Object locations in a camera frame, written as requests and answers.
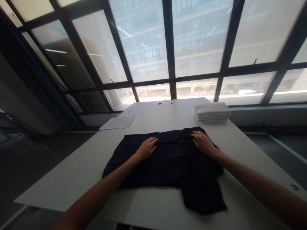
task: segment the dark navy shirt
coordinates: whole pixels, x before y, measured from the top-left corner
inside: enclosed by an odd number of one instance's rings
[[[202,215],[227,209],[216,177],[224,168],[201,153],[193,143],[193,131],[200,127],[163,133],[125,135],[103,171],[102,178],[125,163],[146,139],[156,137],[156,150],[136,166],[123,181],[121,188],[180,188],[185,206]]]

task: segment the window frame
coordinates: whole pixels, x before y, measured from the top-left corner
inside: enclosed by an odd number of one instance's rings
[[[237,66],[237,67],[229,67],[230,58],[232,55],[232,50],[235,43],[236,34],[238,31],[243,6],[245,0],[234,0],[234,6],[231,11],[230,23],[226,37],[226,43],[224,48],[224,53],[222,57],[222,64],[220,72],[218,73],[209,73],[209,74],[201,74],[194,76],[186,76],[176,78],[175,75],[175,56],[174,56],[174,36],[173,36],[173,14],[172,14],[172,0],[163,0],[163,16],[164,16],[164,28],[165,28],[165,38],[166,38],[166,51],[167,51],[167,62],[168,62],[168,79],[162,80],[152,80],[152,81],[143,81],[143,82],[133,82],[131,72],[128,66],[128,62],[122,47],[122,43],[120,40],[119,33],[116,28],[114,16],[112,14],[112,10],[110,7],[110,3],[108,0],[80,0],[75,3],[69,4],[67,6],[61,7],[57,0],[49,0],[54,11],[50,12],[46,15],[40,16],[36,19],[26,22],[21,14],[18,12],[17,8],[14,6],[11,0],[6,0],[8,5],[12,8],[13,12],[23,24],[23,26],[17,28],[20,33],[28,32],[30,37],[33,39],[35,44],[39,47],[40,51],[46,57],[48,62],[51,64],[53,69],[59,75],[65,86],[67,87],[67,91],[64,91],[63,94],[69,94],[75,98],[75,100],[79,103],[80,107],[84,111],[83,113],[88,113],[82,103],[75,96],[77,93],[82,92],[92,92],[98,91],[101,95],[105,105],[108,108],[109,112],[121,112],[121,111],[113,111],[106,95],[104,94],[104,90],[110,89],[119,89],[119,88],[132,88],[134,97],[136,102],[139,102],[138,95],[135,87],[139,86],[150,86],[150,85],[158,85],[169,83],[170,86],[170,96],[171,99],[177,98],[176,92],[176,83],[182,81],[193,81],[193,80],[203,80],[210,78],[218,78],[216,85],[216,93],[214,97],[214,102],[217,102],[219,99],[219,95],[221,93],[221,87],[224,77],[229,76],[239,76],[239,75],[248,75],[248,74],[257,74],[264,72],[276,72],[273,76],[272,80],[269,83],[267,90],[264,92],[262,99],[259,104],[252,105],[231,105],[229,107],[248,107],[248,106],[268,106],[268,105],[281,105],[281,104],[307,104],[307,102],[291,102],[291,103],[270,103],[269,101],[272,98],[274,92],[282,81],[284,75],[287,70],[293,69],[301,69],[307,68],[307,62],[303,63],[295,63],[293,64],[293,60],[299,52],[301,46],[305,42],[307,38],[307,18],[304,16],[307,12],[307,4],[303,6],[288,38],[282,48],[278,59],[275,62],[270,63],[262,63],[262,64],[254,64],[254,65],[245,65],[245,66]],[[116,83],[107,83],[103,84],[90,57],[87,55],[86,49],[72,23],[73,19],[80,18],[82,16],[104,10],[105,15],[107,17],[107,21],[116,44],[117,51],[120,56],[120,60],[122,62],[127,81],[125,82],[116,82]],[[81,61],[83,62],[86,70],[88,71],[91,79],[93,80],[95,87],[72,90],[68,85],[67,81],[60,73],[55,63],[51,60],[46,50],[43,48],[42,44],[39,42],[37,37],[32,32],[32,29],[45,25],[47,23],[60,20],[63,25],[69,39],[71,40],[74,48],[76,49]]]

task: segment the sheet of paper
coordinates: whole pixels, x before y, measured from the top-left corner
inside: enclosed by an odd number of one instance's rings
[[[99,130],[128,128],[131,125],[133,119],[134,116],[111,118],[107,123],[101,126]]]
[[[137,103],[135,106],[136,107],[142,107],[142,108],[146,108],[146,107],[149,107],[153,104],[153,102],[140,102],[140,103]]]
[[[135,118],[138,116],[138,114],[143,110],[142,107],[135,107],[131,108],[125,116],[134,116]]]

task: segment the floor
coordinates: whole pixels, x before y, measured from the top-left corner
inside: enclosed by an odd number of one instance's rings
[[[14,199],[93,135],[59,133],[36,141],[20,135],[1,143],[0,226],[23,206]]]
[[[36,138],[34,141],[20,135],[0,144],[0,226],[23,206],[13,203],[15,198],[93,135],[94,133],[59,133]],[[307,175],[306,165],[267,136],[249,138],[307,190],[307,181],[303,176]],[[302,155],[306,153],[306,137],[280,135],[278,138],[296,152]],[[61,214],[30,207],[8,229],[50,229]],[[116,223],[94,220],[87,229],[115,230]]]

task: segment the table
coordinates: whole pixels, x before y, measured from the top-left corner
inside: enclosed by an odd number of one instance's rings
[[[202,127],[225,154],[307,201],[307,192],[230,120],[197,121],[193,105],[205,102],[209,101],[192,98],[154,102],[143,109],[129,128],[99,131],[15,202],[66,211],[101,179],[103,169],[125,134],[164,132],[196,126]],[[184,206],[179,189],[140,188],[117,191],[97,218],[160,230],[287,229],[228,171],[224,171],[218,182],[227,211],[202,216]],[[297,185],[300,190],[295,191],[290,184]]]

